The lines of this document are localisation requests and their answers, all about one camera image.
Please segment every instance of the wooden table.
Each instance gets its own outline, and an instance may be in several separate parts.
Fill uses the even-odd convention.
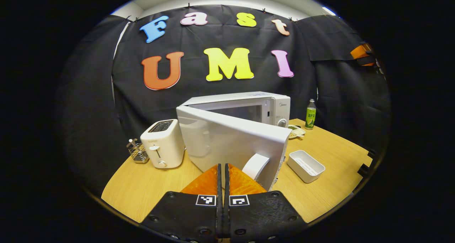
[[[305,122],[289,122],[304,128]],[[287,165],[289,153],[304,150],[325,166],[320,178],[304,183]],[[345,199],[362,179],[357,173],[370,165],[368,151],[348,140],[314,127],[302,138],[288,141],[286,160],[273,190],[281,191],[305,222],[311,222]],[[180,167],[157,169],[149,161],[134,163],[131,157],[107,183],[101,199],[127,217],[142,222],[167,191],[181,191],[202,172],[190,161],[187,152]]]

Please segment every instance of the plastic bottle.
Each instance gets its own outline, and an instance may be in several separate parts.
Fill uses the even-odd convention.
[[[307,107],[307,118],[305,120],[305,129],[312,130],[315,119],[316,119],[316,105],[314,104],[314,99],[310,99],[310,104]]]

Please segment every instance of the metal wire basket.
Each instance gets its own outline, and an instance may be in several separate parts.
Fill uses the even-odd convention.
[[[144,145],[139,142],[138,144],[135,143],[137,139],[130,139],[130,143],[127,144],[128,151],[130,152],[130,155],[134,162],[136,163],[147,163],[149,160],[149,157],[147,155],[147,152],[145,151]]]

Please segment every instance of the toaster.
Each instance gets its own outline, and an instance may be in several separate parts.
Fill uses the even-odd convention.
[[[141,142],[157,168],[174,168],[183,161],[185,143],[178,120],[161,120],[143,132]]]

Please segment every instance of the microwave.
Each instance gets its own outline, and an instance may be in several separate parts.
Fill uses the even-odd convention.
[[[181,106],[287,128],[291,98],[257,91],[192,97]]]
[[[256,181],[277,181],[291,129],[290,98],[266,92],[193,97],[176,108],[187,154],[202,172],[229,163],[244,170],[255,154],[268,158]],[[222,186],[225,170],[221,170]]]

